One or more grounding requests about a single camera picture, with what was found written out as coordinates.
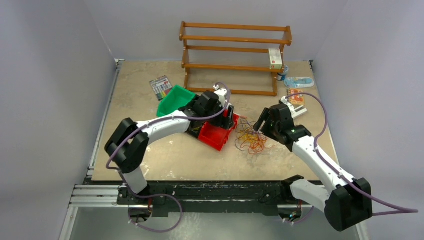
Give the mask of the green plastic bin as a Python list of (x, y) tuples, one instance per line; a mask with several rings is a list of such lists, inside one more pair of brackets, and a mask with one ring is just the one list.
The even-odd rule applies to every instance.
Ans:
[(156, 116), (164, 117), (181, 107), (186, 106), (194, 97), (195, 93), (180, 85), (175, 85), (167, 96), (159, 103)]

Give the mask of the black plastic bin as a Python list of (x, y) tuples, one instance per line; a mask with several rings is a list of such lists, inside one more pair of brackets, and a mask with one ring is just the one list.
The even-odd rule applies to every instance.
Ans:
[(191, 121), (190, 125), (187, 129), (187, 131), (185, 133), (187, 133), (188, 135), (194, 137), (194, 138), (198, 138), (200, 135), (200, 132), (203, 128), (205, 124), (205, 121)]

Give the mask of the red plastic bin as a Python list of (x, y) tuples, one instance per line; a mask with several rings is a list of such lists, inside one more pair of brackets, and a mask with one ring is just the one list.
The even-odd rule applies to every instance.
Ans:
[(240, 116), (234, 113), (233, 118), (234, 126), (230, 127), (229, 129), (214, 126), (209, 122), (206, 122), (202, 126), (197, 139), (200, 142), (216, 149), (217, 151), (221, 151), (224, 145), (227, 143), (232, 131), (236, 129)]

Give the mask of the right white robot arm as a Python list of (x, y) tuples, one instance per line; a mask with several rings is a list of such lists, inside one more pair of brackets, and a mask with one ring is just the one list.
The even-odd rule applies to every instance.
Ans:
[(299, 157), (319, 178), (322, 187), (299, 179), (281, 189), (280, 196), (288, 204), (302, 200), (324, 213), (328, 223), (342, 232), (373, 216), (372, 201), (362, 195), (371, 194), (365, 178), (357, 179), (316, 144), (316, 138), (303, 125), (295, 125), (289, 107), (283, 103), (263, 109), (254, 130), (279, 142)]

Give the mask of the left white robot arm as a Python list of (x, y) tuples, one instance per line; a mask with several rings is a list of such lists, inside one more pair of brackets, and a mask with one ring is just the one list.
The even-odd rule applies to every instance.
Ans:
[(187, 105), (162, 117), (139, 122), (122, 120), (104, 150), (131, 189), (130, 199), (138, 205), (149, 199), (149, 185), (140, 166), (150, 144), (179, 133), (198, 138), (205, 123), (229, 129), (234, 125), (233, 111), (229, 91), (219, 88), (195, 95)]

